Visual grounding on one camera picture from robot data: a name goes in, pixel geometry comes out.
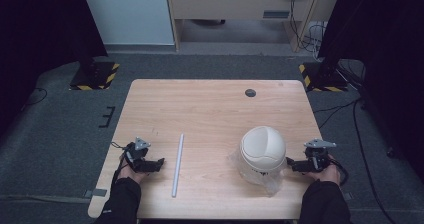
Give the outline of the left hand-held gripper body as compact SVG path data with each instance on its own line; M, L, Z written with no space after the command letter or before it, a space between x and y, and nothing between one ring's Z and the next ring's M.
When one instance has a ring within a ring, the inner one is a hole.
M124 158L134 172L148 171L148 163L145 160L145 156L150 146L150 143L140 137L136 137L134 142L129 143L124 148Z

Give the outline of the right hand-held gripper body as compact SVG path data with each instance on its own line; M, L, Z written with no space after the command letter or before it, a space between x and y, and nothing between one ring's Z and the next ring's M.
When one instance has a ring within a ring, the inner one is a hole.
M307 157L309 172L321 172L330 165L329 148L337 146L334 142L313 139L304 144L306 147L305 155Z

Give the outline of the long white tube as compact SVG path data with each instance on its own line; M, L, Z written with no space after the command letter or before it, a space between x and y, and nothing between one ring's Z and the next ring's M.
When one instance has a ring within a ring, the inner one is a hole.
M179 183L179 174L180 174L182 152L183 152L183 145L184 145L184 137L185 137L184 133L181 133L180 138L179 138L178 149L177 149L176 162L175 162L175 171L174 171L173 186L172 186L172 192L171 192L172 198L176 198L177 191L178 191L178 183Z

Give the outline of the clear plastic bag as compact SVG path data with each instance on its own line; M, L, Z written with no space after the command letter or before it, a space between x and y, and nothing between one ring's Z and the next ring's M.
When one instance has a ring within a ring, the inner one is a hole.
M244 181L261 186L268 196L280 191L286 167L285 150L254 157L238 149L229 155L229 161Z

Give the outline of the white dome-shaped container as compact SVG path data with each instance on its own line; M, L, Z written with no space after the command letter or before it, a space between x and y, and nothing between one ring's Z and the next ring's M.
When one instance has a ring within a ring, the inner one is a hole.
M258 126L249 130L243 136L239 149L254 157L285 150L286 156L286 143L283 137L276 129L269 126Z

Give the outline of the person's left hand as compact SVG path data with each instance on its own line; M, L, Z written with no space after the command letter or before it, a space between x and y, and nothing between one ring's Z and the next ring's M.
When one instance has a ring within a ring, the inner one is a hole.
M137 184L140 184L146 177L148 173L137 173L132 170L129 164L124 158L121 159L121 164L119 166L119 173L117 179L130 178L135 181Z

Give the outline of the person's right hand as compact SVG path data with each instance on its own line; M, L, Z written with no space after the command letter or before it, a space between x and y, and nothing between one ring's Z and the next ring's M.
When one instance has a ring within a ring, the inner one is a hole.
M313 178L315 181L333 182L340 185L340 172L334 164L330 164L327 168L318 173L308 172L306 176Z

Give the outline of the grey tape strip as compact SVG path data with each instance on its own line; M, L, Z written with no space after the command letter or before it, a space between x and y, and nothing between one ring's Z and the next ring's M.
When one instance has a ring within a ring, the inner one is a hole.
M86 190L84 192L83 197L84 198L92 198L93 196L99 196L99 197L105 197L107 194L106 189L93 189L93 190Z

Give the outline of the black stand base striped edge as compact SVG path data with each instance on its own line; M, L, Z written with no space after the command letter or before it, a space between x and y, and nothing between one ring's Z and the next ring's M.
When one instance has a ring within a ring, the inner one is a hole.
M119 64L115 62L95 62L93 68L80 66L69 84L70 90L108 89L115 78Z
M299 66L306 91L340 92L347 90L347 81L337 67L319 62L305 62Z

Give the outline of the black curtain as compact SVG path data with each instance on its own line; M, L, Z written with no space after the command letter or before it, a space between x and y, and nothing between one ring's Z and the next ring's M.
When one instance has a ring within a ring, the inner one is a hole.
M424 183L424 0L337 0L319 55L365 65L366 100Z
M42 73L105 54L86 0L0 0L0 137Z

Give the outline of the white panel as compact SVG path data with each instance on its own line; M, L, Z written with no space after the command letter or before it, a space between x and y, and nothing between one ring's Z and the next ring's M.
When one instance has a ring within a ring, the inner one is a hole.
M87 0L108 45L174 44L168 0Z

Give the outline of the light wooden desk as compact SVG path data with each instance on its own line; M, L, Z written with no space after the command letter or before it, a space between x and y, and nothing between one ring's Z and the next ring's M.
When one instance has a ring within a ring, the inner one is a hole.
M293 51L300 50L312 22L330 19L337 0L168 0L173 34L180 42L184 20L277 20Z

